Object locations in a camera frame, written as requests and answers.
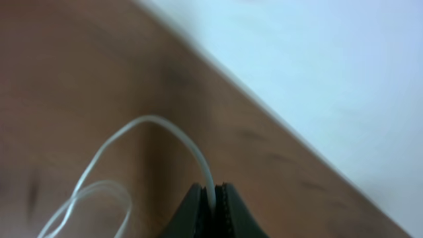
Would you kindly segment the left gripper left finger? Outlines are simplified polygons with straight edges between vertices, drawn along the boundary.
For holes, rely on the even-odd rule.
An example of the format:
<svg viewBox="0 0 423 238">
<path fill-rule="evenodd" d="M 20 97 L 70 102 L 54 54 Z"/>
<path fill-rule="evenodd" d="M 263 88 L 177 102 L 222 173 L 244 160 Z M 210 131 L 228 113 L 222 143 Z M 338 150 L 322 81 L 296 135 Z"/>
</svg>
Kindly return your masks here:
<svg viewBox="0 0 423 238">
<path fill-rule="evenodd" d="M 194 183 L 158 238 L 201 238 L 207 220 L 206 189 Z"/>
</svg>

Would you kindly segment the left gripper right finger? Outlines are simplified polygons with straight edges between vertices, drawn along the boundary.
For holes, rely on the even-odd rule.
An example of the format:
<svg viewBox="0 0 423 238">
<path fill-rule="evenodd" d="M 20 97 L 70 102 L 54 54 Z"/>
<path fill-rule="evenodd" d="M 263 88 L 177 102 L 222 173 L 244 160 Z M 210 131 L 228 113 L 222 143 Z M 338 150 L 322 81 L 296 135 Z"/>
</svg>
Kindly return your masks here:
<svg viewBox="0 0 423 238">
<path fill-rule="evenodd" d="M 231 183 L 215 187 L 214 237 L 269 238 Z"/>
</svg>

